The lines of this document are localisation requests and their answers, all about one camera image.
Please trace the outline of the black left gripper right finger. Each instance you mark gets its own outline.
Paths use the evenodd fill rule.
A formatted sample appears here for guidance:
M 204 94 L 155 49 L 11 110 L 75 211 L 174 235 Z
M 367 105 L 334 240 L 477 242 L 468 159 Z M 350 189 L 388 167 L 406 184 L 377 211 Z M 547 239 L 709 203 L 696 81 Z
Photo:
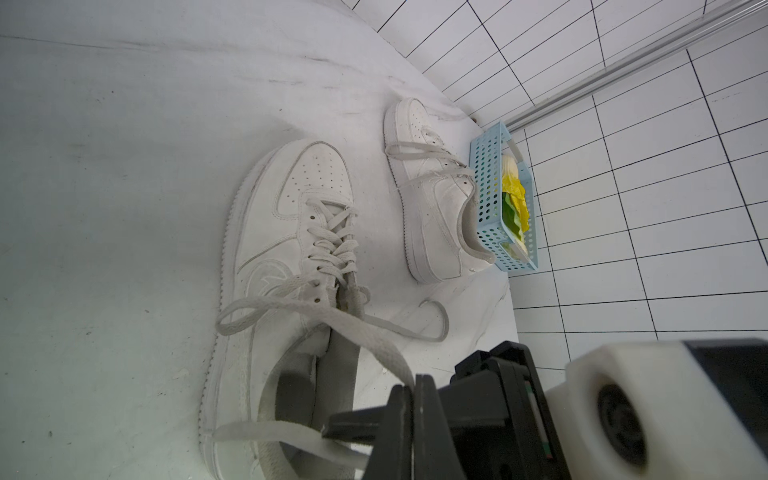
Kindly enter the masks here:
M 417 375 L 413 417 L 413 478 L 464 479 L 434 379 Z

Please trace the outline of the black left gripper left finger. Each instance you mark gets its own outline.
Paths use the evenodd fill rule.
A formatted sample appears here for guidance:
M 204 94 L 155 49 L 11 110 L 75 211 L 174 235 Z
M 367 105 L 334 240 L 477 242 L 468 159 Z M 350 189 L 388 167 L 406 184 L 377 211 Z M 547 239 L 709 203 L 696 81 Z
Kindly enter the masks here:
M 363 480 L 409 480 L 412 475 L 411 390 L 394 386 L 383 407 Z

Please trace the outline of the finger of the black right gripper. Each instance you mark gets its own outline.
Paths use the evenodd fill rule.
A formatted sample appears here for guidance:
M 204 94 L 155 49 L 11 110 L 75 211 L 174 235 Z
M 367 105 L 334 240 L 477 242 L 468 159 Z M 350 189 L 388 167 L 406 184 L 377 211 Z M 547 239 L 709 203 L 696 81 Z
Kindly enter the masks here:
M 322 437 L 334 441 L 370 445 L 375 443 L 384 407 L 338 412 L 329 416 Z

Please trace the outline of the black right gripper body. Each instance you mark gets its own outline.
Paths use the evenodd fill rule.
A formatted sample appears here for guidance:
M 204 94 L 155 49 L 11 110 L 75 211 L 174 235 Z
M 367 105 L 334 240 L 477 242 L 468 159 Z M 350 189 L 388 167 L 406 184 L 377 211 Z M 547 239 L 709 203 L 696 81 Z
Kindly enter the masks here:
M 529 348 L 504 341 L 459 362 L 439 390 L 468 479 L 568 479 Z

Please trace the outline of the white sneaker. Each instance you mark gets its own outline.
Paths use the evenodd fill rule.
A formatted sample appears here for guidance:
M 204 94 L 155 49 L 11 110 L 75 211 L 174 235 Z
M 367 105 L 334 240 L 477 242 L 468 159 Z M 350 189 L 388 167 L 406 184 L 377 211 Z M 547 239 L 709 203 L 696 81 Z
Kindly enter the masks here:
M 406 98 L 391 105 L 383 128 L 413 278 L 434 284 L 493 266 L 495 255 L 477 232 L 474 172 L 446 147 L 423 103 Z
M 324 141 L 269 152 L 240 185 L 198 421 L 215 478 L 352 479 L 366 468 L 322 427 L 351 409 L 361 350 L 412 381 L 391 338 L 413 331 L 365 313 L 355 218 L 346 164 Z

